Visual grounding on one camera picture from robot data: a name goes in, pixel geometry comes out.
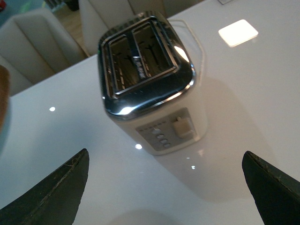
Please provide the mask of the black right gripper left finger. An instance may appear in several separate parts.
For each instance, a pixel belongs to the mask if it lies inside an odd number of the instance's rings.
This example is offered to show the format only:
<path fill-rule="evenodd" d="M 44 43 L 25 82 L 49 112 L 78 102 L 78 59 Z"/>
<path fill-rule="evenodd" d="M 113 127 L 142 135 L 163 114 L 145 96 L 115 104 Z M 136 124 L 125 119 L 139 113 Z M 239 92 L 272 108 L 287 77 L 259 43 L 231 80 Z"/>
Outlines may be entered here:
<path fill-rule="evenodd" d="M 88 179 L 89 153 L 82 149 L 25 194 L 0 210 L 2 225 L 71 225 Z"/>

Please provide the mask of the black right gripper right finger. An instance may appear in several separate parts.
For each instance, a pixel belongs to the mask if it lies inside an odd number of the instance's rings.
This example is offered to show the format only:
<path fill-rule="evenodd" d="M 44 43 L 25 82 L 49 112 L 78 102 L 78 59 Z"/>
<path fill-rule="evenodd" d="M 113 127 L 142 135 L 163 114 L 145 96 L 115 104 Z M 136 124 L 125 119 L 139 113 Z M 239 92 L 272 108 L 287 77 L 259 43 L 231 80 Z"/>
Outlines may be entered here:
<path fill-rule="evenodd" d="M 300 182 L 246 151 L 242 170 L 248 189 L 265 225 L 300 223 Z"/>

